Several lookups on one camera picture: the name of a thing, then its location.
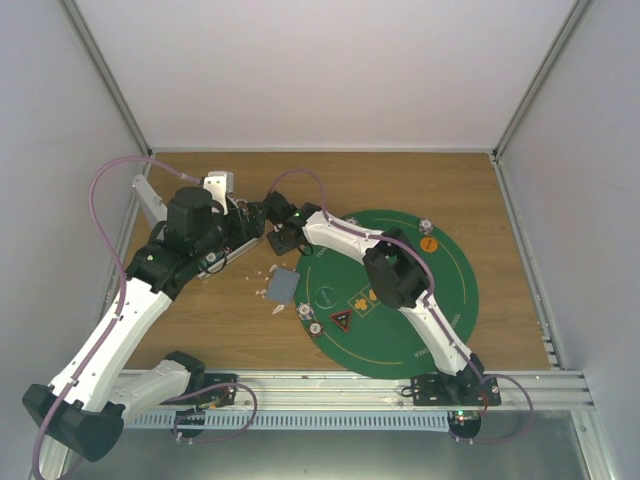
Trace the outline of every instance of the green circular mat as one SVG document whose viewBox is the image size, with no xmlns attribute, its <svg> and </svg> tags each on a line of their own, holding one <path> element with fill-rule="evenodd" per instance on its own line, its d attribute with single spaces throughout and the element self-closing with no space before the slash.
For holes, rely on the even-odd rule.
<svg viewBox="0 0 640 480">
<path fill-rule="evenodd" d="M 478 316 L 478 285 L 462 250 L 442 230 L 425 237 L 418 218 L 390 210 L 367 210 L 345 218 L 359 225 L 402 229 L 433 271 L 438 305 L 463 342 L 471 336 Z M 435 370 L 433 357 L 409 321 L 381 304 L 371 290 L 362 265 L 326 248 L 300 257 L 301 278 L 296 305 L 309 303 L 311 320 L 301 320 L 308 333 L 317 321 L 322 334 L 315 344 L 343 367 L 373 378 L 409 378 Z"/>
</svg>

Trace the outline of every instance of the orange dot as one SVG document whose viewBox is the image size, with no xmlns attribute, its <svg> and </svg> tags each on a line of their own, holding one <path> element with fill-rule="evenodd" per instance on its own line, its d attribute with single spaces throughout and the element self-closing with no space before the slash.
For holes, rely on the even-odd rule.
<svg viewBox="0 0 640 480">
<path fill-rule="evenodd" d="M 438 249 L 438 241 L 433 237 L 424 237 L 420 240 L 420 248 L 427 253 L 433 253 Z"/>
</svg>

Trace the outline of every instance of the wooden floor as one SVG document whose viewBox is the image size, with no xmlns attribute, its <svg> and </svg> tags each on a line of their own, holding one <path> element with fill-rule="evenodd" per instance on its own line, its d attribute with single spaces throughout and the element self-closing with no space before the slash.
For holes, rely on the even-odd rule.
<svg viewBox="0 0 640 480">
<path fill-rule="evenodd" d="M 304 166 L 322 176 L 328 209 L 336 215 L 387 208 L 428 216 L 462 247 L 476 273 L 480 313 L 469 345 L 485 367 L 549 368 L 525 273 L 486 155 L 175 153 L 158 159 L 197 177 L 210 170 L 232 171 L 236 196 L 253 201 L 264 198 L 280 172 Z M 184 185 L 157 168 L 150 178 L 165 201 Z M 298 205 L 320 200 L 316 184 L 302 175 L 285 179 L 278 190 Z M 149 231 L 139 215 L 129 257 L 146 242 Z M 219 276 L 192 281 L 151 327 L 128 366 L 149 368 L 180 349 L 209 368 L 340 369 L 309 340 L 293 306 L 272 315 L 274 304 L 255 295 L 266 288 L 272 264 L 284 262 L 293 269 L 298 255 L 276 257 L 264 240 Z"/>
</svg>

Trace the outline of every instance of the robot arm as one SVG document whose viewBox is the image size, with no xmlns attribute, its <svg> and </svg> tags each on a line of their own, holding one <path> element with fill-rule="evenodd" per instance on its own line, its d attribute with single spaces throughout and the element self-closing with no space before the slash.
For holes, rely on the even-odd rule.
<svg viewBox="0 0 640 480">
<path fill-rule="evenodd" d="M 479 380 L 467 360 L 482 373 L 478 357 L 446 321 L 415 259 L 397 245 L 379 240 L 380 236 L 390 237 L 413 248 L 401 230 L 362 228 L 325 215 L 312 204 L 297 209 L 278 192 L 269 194 L 265 201 L 269 205 L 268 219 L 278 226 L 267 235 L 277 254 L 308 243 L 330 248 L 362 264 L 378 299 L 399 310 L 429 348 L 451 399 L 460 402 L 475 394 Z"/>
<path fill-rule="evenodd" d="M 113 324 L 121 301 L 117 296 L 71 362 L 48 385 L 31 385 L 24 394 L 23 404 L 41 425 L 54 401 L 72 383 L 47 434 L 87 460 L 106 455 L 124 424 L 140 413 L 187 389 L 191 392 L 204 386 L 199 383 L 204 381 L 204 366 L 180 352 L 127 384 L 115 383 L 144 334 L 184 286 L 210 273 L 221 261 L 226 265 L 228 255 L 262 236 L 263 204 L 247 204 L 239 211 L 232 202 L 232 212 L 227 205 L 228 187 L 227 177 L 210 174 L 203 188 L 182 188 L 165 209 L 152 212 L 166 217 L 160 219 L 162 228 L 154 228 L 155 238 L 135 253 L 126 270 L 127 296 L 119 319 Z M 107 328 L 111 330 L 104 342 L 77 380 L 70 382 Z"/>
</svg>

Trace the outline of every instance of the white panel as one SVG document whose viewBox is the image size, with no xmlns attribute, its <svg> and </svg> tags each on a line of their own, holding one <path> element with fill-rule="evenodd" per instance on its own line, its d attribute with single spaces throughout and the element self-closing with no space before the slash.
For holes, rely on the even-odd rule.
<svg viewBox="0 0 640 480">
<path fill-rule="evenodd" d="M 27 478 L 35 424 L 20 399 L 47 383 L 97 318 L 109 257 L 89 218 L 89 181 L 133 140 L 57 2 L 0 2 L 0 441 L 2 478 Z M 133 170 L 96 195 L 116 237 Z"/>
<path fill-rule="evenodd" d="M 81 0 L 152 147 L 489 149 L 571 0 Z"/>
<path fill-rule="evenodd" d="M 596 2 L 504 158 L 567 367 L 624 479 L 640 468 L 638 25 L 640 2 Z"/>
</svg>

